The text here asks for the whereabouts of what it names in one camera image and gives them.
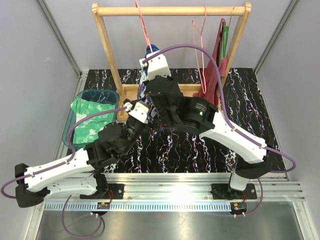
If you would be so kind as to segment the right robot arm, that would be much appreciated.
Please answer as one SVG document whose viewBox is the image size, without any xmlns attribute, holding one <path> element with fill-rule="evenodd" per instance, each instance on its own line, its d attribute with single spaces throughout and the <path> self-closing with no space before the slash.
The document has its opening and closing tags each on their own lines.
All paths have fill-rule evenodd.
<svg viewBox="0 0 320 240">
<path fill-rule="evenodd" d="M 164 77 L 147 83 L 145 92 L 156 109 L 155 119 L 160 126 L 212 139 L 240 156 L 229 183 L 211 190 L 214 199 L 244 199 L 249 180 L 272 170 L 266 141 L 227 122 L 222 111 L 206 99 L 184 96 L 176 81 Z"/>
</svg>

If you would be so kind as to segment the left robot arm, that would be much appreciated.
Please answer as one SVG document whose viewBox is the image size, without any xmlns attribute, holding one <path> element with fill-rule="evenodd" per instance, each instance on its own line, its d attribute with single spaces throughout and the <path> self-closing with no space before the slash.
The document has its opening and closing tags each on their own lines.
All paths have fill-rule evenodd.
<svg viewBox="0 0 320 240">
<path fill-rule="evenodd" d="M 124 125 L 107 124 L 98 138 L 72 154 L 35 167 L 20 163 L 15 166 L 17 187 L 15 199 L 20 208 L 42 203 L 46 197 L 67 192 L 81 199 L 103 199 L 111 196 L 104 168 L 127 155 L 135 141 L 146 129 L 146 114 L 130 115 Z M 61 184 L 59 181 L 72 174 L 92 172 L 89 181 Z"/>
</svg>

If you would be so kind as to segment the green tie-dye trousers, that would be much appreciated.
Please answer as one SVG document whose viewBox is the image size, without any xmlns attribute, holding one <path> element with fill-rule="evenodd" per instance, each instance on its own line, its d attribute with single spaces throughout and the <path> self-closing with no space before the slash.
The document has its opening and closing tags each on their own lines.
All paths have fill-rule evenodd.
<svg viewBox="0 0 320 240">
<path fill-rule="evenodd" d="M 89 115 L 116 108 L 116 105 L 112 103 L 93 102 L 78 96 L 70 106 L 75 114 L 76 123 Z M 98 138 L 98 132 L 101 131 L 105 125 L 114 121 L 114 116 L 114 113 L 99 115 L 79 124 L 74 130 L 73 144 L 76 146 L 92 143 Z"/>
</svg>

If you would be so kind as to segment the pink wire hanger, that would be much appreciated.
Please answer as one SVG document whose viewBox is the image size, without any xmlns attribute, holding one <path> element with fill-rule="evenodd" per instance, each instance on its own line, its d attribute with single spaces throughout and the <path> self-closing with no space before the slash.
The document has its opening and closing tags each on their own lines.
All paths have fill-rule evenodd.
<svg viewBox="0 0 320 240">
<path fill-rule="evenodd" d="M 142 14 L 140 5 L 139 5 L 137 0 L 135 1 L 135 7 L 138 9 L 138 12 L 139 12 L 139 20 L 140 20 L 140 24 L 142 26 L 142 30 L 143 30 L 143 34 L 144 34 L 144 38 L 145 38 L 146 44 L 149 46 L 150 52 L 152 53 L 153 52 L 153 48 L 152 48 L 152 45 L 151 45 L 151 42 L 150 42 L 150 38 L 149 38 L 149 35 L 148 35 L 148 31 L 147 31 L 147 28 L 146 28 L 146 25 L 145 25 L 145 22 L 144 22 L 143 14 Z"/>
<path fill-rule="evenodd" d="M 207 6 L 204 6 L 204 18 L 201 28 L 199 28 L 196 24 L 196 21 L 193 19 L 191 21 L 192 24 L 192 37 L 193 37 L 193 44 L 196 44 L 196 32 L 199 34 L 200 37 L 200 47 L 202 48 L 204 46 L 203 42 L 203 35 L 204 35 L 204 27 L 207 20 Z M 207 86 L 206 86 L 206 77 L 205 77 L 205 61 L 204 61 L 204 53 L 201 53 L 201 63 L 202 63 L 202 70 L 200 69 L 200 63 L 198 58 L 198 52 L 195 50 L 195 58 L 196 58 L 196 64 L 197 64 L 197 70 L 199 74 L 199 80 L 201 84 L 201 89 L 203 94 L 207 92 Z"/>
</svg>

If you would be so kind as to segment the blue patterned trousers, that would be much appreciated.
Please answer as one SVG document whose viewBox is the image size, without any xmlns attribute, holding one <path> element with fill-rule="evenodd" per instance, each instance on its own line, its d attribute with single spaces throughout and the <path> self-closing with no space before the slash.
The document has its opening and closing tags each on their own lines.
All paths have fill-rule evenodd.
<svg viewBox="0 0 320 240">
<path fill-rule="evenodd" d="M 157 51 L 159 51 L 159 48 L 156 45 L 151 44 L 150 46 L 146 47 L 146 54 L 144 57 L 147 58 L 147 55 Z M 148 83 L 149 83 L 148 67 L 144 67 L 141 70 L 141 76 L 138 84 L 137 98 L 142 100 L 146 105 L 150 107 L 152 105 L 152 102 L 150 98 L 147 96 L 147 91 L 146 91 Z"/>
</svg>

